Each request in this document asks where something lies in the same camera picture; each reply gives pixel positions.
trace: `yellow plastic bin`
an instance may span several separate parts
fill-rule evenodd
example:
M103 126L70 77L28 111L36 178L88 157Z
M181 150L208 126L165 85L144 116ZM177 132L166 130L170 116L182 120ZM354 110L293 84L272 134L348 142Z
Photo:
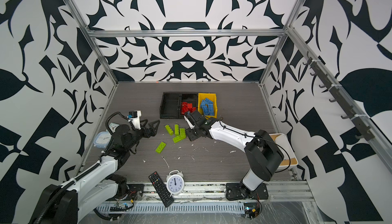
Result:
M218 115L218 107L216 106L216 94L214 93L199 93L198 111L200 114L203 115L203 109L200 108L200 104L202 103L202 100L206 98L210 99L214 103L214 115L213 116L206 115L206 117L208 118L214 117L216 119L216 116Z

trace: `white scrap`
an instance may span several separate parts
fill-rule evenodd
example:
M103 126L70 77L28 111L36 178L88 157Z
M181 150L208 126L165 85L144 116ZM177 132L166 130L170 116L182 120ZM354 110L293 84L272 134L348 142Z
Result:
M163 156L161 156L163 159L164 159L164 161L166 162L166 159L163 157ZM170 167L169 167L169 164L166 162L166 164L167 164L167 167L170 169Z

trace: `black and white mural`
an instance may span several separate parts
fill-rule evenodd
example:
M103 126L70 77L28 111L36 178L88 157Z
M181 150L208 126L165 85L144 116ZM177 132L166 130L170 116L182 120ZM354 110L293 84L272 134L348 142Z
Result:
M97 40L119 81L259 80L276 36Z
M113 87L62 0L0 0L0 222L75 173Z
M392 0L306 0L294 26L352 98L391 140ZM347 119L291 40L267 79L326 223L391 223L392 175Z
M75 2L90 29L161 30L194 28L196 24L200 24L204 29L282 28L295 0L75 0Z

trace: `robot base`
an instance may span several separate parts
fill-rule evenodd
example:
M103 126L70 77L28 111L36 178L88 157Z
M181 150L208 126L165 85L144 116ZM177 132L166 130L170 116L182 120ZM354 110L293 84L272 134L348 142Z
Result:
M250 191L245 185L240 183L226 183L226 198L229 201L253 198L268 199L267 186L261 183L254 191Z

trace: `black plastic bin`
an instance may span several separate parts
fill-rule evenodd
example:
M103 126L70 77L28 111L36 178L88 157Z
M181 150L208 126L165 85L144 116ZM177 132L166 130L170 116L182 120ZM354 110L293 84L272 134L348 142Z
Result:
M161 119L179 119L181 115L181 103L192 103L194 107L198 105L197 93L164 92L162 95L159 117Z

